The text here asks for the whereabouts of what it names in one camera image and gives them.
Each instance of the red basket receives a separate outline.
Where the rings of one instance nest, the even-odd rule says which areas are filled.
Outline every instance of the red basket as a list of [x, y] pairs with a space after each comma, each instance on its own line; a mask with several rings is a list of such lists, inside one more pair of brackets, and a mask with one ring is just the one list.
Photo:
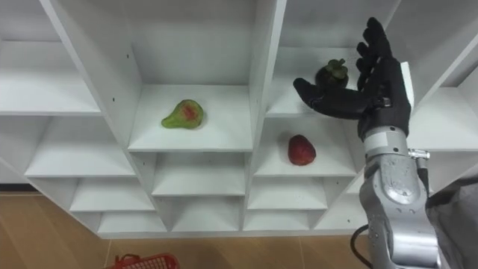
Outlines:
[[175, 256], [167, 253], [146, 258], [126, 254], [121, 259], [117, 255], [110, 269], [179, 269], [179, 263]]

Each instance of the silver metal arm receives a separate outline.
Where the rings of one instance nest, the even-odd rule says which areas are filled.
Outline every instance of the silver metal arm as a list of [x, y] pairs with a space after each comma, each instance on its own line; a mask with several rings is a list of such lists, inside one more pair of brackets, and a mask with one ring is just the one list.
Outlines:
[[440, 268], [438, 240], [417, 174], [427, 154], [411, 151], [393, 126], [370, 130], [364, 139], [367, 164], [360, 202], [369, 223], [373, 268]]

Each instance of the robotic arm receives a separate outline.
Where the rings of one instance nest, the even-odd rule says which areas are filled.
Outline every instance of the robotic arm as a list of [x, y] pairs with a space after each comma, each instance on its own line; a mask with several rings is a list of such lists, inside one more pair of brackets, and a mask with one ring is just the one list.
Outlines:
[[376, 19], [368, 20], [363, 37], [367, 44], [357, 45], [358, 90], [303, 78], [297, 78], [294, 87], [315, 111], [358, 120], [366, 152], [359, 196], [367, 214], [373, 266], [439, 268], [438, 240], [425, 212], [429, 153], [407, 147], [411, 105], [400, 63]]

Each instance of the strawberry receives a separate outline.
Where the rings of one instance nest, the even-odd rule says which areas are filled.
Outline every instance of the strawberry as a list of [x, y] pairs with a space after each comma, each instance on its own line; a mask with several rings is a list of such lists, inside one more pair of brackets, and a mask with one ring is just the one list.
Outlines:
[[288, 156], [292, 164], [303, 166], [314, 161], [316, 152], [307, 138], [297, 134], [289, 140]]

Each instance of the pear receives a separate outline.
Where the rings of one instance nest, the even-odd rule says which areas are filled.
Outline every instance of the pear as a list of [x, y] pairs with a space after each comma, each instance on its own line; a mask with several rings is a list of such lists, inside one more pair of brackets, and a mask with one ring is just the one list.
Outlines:
[[182, 100], [168, 117], [161, 121], [164, 128], [194, 129], [201, 125], [203, 111], [194, 100]]

